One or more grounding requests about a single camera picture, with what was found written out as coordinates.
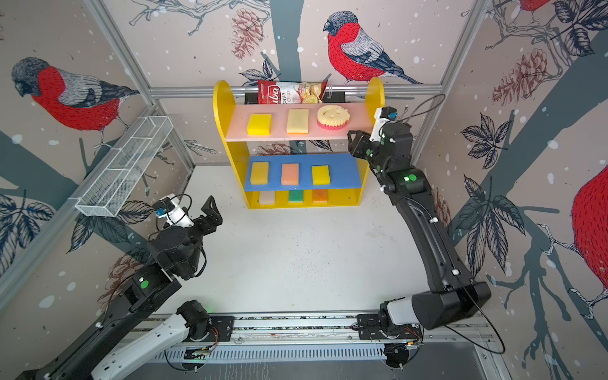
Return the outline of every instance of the white tabletop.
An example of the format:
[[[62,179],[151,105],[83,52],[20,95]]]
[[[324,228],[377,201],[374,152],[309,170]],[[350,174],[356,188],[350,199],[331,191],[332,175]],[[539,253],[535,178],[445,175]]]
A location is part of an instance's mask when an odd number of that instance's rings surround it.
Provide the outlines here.
[[[429,290],[412,234],[378,188],[370,174],[358,207],[248,210],[230,166],[196,167],[190,217],[213,195],[224,224],[203,240],[202,276],[179,280],[157,313],[193,299],[210,313],[370,310]]]

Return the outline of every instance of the pink shelf board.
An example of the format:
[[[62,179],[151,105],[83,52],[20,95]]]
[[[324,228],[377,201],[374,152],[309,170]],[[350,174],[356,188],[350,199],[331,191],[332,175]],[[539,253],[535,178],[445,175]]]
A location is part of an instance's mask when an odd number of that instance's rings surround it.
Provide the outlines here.
[[[365,103],[332,103],[348,110],[350,120],[339,131],[326,131],[317,125],[317,111],[326,103],[316,104],[255,104],[237,105],[230,127],[226,134],[226,141],[287,141],[287,140],[341,140],[346,139],[349,130],[363,130],[371,132],[373,124],[367,114]],[[308,134],[288,134],[287,115],[290,109],[308,109]],[[247,134],[247,123],[251,114],[272,114],[270,135],[250,136]]]

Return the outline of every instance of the wire basket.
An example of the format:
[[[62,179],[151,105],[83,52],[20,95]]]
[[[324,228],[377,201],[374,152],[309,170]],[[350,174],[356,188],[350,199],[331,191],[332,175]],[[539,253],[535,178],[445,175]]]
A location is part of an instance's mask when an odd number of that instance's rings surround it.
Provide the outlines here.
[[[116,216],[159,151],[173,124],[167,116],[140,117],[133,136],[87,189],[76,208],[86,216]]]

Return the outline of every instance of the chip bag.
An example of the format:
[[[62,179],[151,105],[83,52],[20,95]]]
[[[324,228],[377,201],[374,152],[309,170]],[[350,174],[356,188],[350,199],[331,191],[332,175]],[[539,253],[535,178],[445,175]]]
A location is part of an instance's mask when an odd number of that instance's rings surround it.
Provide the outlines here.
[[[322,83],[258,80],[259,104],[323,103],[327,81]]]

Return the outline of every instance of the bird's head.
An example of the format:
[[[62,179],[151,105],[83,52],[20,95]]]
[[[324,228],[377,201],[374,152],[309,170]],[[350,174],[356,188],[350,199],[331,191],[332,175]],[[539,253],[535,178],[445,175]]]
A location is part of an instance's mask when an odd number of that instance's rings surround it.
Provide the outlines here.
[[[340,28],[348,24],[349,22],[359,22],[357,16],[355,16],[353,12],[348,10],[334,12],[327,19],[327,22],[323,27],[323,31],[327,31],[331,36],[335,37],[340,31]]]
[[[40,86],[38,86],[38,74],[49,67],[47,61],[40,58],[28,57],[13,66],[13,82],[19,95],[41,96]]]

